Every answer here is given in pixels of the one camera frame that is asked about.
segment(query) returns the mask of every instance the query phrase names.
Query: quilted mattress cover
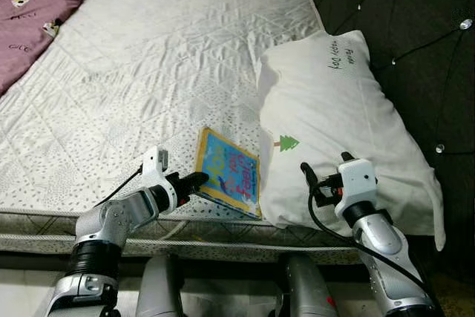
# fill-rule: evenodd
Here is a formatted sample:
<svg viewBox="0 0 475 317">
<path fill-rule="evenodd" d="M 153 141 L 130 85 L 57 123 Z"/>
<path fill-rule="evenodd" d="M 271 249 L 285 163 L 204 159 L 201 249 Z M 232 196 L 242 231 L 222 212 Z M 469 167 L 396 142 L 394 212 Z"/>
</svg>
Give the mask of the quilted mattress cover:
<svg viewBox="0 0 475 317">
<path fill-rule="evenodd" d="M 77 216 L 148 147 L 169 150 L 169 172 L 193 171 L 203 126 L 259 154 L 258 59 L 321 28 L 312 0 L 86 0 L 0 98 L 0 250 L 70 252 Z M 322 263 L 356 259 L 333 245 L 193 197 L 125 254 L 262 261 L 322 246 L 309 248 Z"/>
</svg>

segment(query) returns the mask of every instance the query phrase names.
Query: button on headboard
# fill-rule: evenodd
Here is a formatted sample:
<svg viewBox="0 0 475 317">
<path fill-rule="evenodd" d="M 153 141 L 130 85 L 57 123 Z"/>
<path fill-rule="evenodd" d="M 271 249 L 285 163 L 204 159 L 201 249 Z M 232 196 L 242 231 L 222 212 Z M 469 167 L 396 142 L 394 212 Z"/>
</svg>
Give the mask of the button on headboard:
<svg viewBox="0 0 475 317">
<path fill-rule="evenodd" d="M 444 257 L 473 269 L 474 0 L 314 1 L 328 33 L 363 32 L 376 79 L 442 185 Z"/>
</svg>

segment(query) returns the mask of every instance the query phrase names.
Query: floor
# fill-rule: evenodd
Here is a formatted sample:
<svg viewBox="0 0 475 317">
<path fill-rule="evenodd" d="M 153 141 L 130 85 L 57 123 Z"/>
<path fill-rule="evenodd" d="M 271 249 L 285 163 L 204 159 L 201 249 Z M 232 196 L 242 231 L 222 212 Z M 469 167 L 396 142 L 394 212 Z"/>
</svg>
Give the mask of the floor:
<svg viewBox="0 0 475 317">
<path fill-rule="evenodd" d="M 2 316 L 43 317 L 61 272 L 0 269 Z M 329 283 L 340 316 L 381 317 L 367 284 Z M 140 278 L 119 283 L 118 310 L 135 316 Z M 267 317 L 275 307 L 275 285 L 257 281 L 186 280 L 183 309 L 189 317 Z"/>
</svg>

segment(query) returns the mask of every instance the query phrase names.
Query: black cable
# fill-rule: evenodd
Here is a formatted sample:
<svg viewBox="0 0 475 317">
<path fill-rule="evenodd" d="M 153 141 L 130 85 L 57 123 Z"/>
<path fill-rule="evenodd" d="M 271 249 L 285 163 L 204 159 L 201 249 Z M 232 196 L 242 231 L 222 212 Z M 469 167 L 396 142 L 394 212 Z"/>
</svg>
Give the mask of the black cable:
<svg viewBox="0 0 475 317">
<path fill-rule="evenodd" d="M 320 228 L 322 231 L 326 232 L 327 234 L 332 235 L 334 238 L 337 238 L 340 241 L 343 241 L 346 244 L 349 244 L 350 246 L 355 247 L 356 249 L 359 249 L 362 252 L 365 252 L 366 254 L 373 256 L 374 258 L 382 261 L 386 265 L 392 267 L 395 271 L 397 271 L 397 272 L 401 273 L 402 275 L 404 275 L 406 278 L 411 280 L 414 284 L 419 286 L 429 296 L 429 298 L 434 303 L 436 310 L 438 310 L 438 313 L 440 314 L 440 316 L 444 315 L 444 313 L 442 311 L 442 307 L 440 306 L 440 303 L 439 303 L 439 300 L 437 299 L 437 297 L 432 293 L 431 289 L 426 284 L 424 284 L 422 281 L 420 281 L 416 276 L 414 276 L 413 274 L 408 272 L 405 268 L 403 268 L 403 267 L 399 266 L 398 264 L 392 262 L 390 259 L 386 258 L 385 256 L 379 254 L 378 252 L 375 252 L 374 250 L 371 250 L 371 249 L 365 247 L 364 245 L 362 245 L 360 243 L 357 243 L 356 241 L 354 241 L 351 238 L 348 239 L 347 237 L 344 237 L 343 235 L 338 234 L 337 232 L 327 228 L 322 222 L 320 222 L 320 220 L 315 215 L 315 212 L 313 211 L 312 199 L 313 199 L 313 195 L 310 194 L 309 195 L 309 200 L 308 200 L 308 209 L 309 209 L 310 216 L 312 217 L 312 220 L 314 221 L 314 223 L 317 225 L 318 228 Z"/>
<path fill-rule="evenodd" d="M 113 196 L 115 196 L 117 194 L 118 191 L 120 191 L 127 183 L 131 182 L 131 180 L 136 177 L 138 174 L 140 174 L 142 172 L 142 165 L 140 165 L 140 167 L 127 179 L 125 180 L 124 182 L 122 182 L 120 184 L 119 187 L 117 187 L 109 196 L 107 196 L 106 198 L 104 198 L 103 200 L 101 200 L 99 203 L 97 203 L 94 207 L 97 207 L 101 204 L 103 204 L 104 202 L 107 202 L 108 200 L 110 200 Z"/>
</svg>

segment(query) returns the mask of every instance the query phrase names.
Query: blue book cover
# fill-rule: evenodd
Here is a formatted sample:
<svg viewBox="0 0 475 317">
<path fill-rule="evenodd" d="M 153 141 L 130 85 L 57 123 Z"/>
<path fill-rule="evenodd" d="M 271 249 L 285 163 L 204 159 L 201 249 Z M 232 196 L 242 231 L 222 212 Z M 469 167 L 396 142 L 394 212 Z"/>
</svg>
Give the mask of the blue book cover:
<svg viewBox="0 0 475 317">
<path fill-rule="evenodd" d="M 210 128 L 204 128 L 196 171 L 209 175 L 208 182 L 200 188 L 200 195 L 245 215 L 262 218 L 258 157 Z"/>
</svg>

